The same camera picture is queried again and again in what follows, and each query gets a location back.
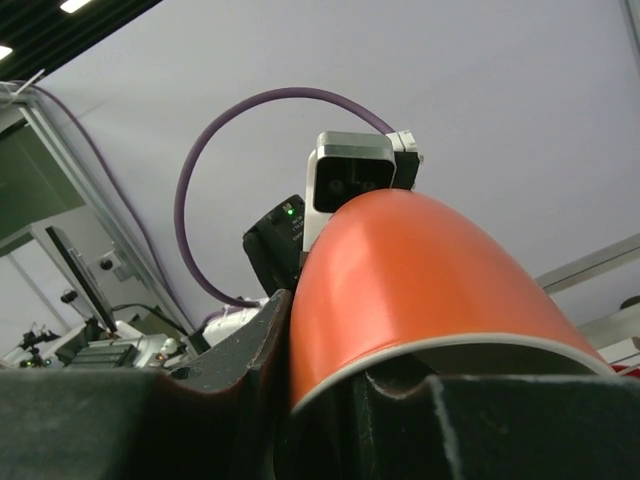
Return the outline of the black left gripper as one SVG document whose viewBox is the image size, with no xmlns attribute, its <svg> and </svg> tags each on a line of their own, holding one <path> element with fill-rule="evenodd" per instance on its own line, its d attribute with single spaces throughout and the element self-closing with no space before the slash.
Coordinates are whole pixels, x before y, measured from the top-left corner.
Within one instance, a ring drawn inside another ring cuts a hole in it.
<svg viewBox="0 0 640 480">
<path fill-rule="evenodd" d="M 294 291 L 301 271 L 305 203 L 292 195 L 259 219 L 242 237 L 243 250 L 268 296 Z"/>
</svg>

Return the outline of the orange mug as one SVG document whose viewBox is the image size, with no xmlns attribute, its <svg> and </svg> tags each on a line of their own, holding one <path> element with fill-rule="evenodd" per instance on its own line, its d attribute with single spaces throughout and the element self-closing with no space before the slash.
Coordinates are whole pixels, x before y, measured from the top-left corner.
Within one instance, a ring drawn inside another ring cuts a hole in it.
<svg viewBox="0 0 640 480">
<path fill-rule="evenodd" d="M 441 375 L 610 373 L 493 238 L 405 190 L 359 196 L 331 217 L 301 272 L 289 346 L 293 411 L 405 355 Z"/>
</svg>

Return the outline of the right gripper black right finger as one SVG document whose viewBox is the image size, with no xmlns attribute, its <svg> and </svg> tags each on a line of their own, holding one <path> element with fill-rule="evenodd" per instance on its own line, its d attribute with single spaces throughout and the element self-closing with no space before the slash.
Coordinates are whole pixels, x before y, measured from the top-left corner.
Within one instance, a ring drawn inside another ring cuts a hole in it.
<svg viewBox="0 0 640 480">
<path fill-rule="evenodd" d="M 639 383 L 618 376 L 349 383 L 357 479 L 636 479 Z"/>
</svg>

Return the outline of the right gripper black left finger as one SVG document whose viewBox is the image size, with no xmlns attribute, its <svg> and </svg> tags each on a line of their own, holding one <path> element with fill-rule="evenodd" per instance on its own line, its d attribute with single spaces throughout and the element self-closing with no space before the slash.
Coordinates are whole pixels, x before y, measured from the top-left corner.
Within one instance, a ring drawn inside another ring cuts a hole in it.
<svg viewBox="0 0 640 480">
<path fill-rule="evenodd" d="M 5 479 L 266 479 L 292 296 L 186 365 L 5 370 Z"/>
</svg>

